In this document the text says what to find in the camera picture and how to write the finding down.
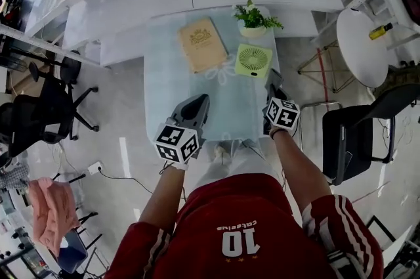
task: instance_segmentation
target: round white table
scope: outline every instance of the round white table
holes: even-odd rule
[[[387,47],[383,37],[371,40],[377,26],[363,12],[345,9],[337,21],[341,54],[354,77],[366,87],[380,86],[387,77]]]

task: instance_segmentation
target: black office chair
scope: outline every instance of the black office chair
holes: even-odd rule
[[[388,163],[394,153],[395,116],[420,95],[419,84],[385,91],[371,105],[329,111],[322,118],[323,173],[334,185],[368,170],[372,161]],[[372,156],[373,118],[390,119],[388,154]]]
[[[65,84],[52,74],[40,72],[33,62],[29,69],[35,81],[44,77],[45,82],[39,97],[18,95],[13,103],[6,103],[0,107],[0,142],[9,147],[9,151],[0,156],[0,166],[37,141],[56,144],[69,134],[70,140],[77,140],[78,137],[73,136],[74,118],[88,129],[99,131],[99,126],[91,126],[77,113],[80,103],[90,92],[97,93],[98,87],[87,89],[73,102],[73,87],[70,83]],[[56,125],[58,130],[52,131],[50,125]]]

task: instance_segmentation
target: red jersey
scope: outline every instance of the red jersey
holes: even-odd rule
[[[319,198],[302,218],[303,228],[273,177],[234,175],[193,191],[172,235],[131,225],[105,279],[337,278],[334,251],[382,279],[381,249],[345,197]]]

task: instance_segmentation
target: pink towel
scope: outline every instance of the pink towel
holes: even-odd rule
[[[67,182],[48,177],[30,182],[33,237],[58,257],[63,237],[80,226],[72,189]]]

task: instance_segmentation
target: potted plant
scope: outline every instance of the potted plant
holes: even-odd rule
[[[232,8],[235,9],[234,17],[240,21],[240,33],[247,38],[263,36],[267,28],[283,28],[283,25],[277,21],[276,17],[265,18],[252,0],[248,0],[245,7],[234,5]]]

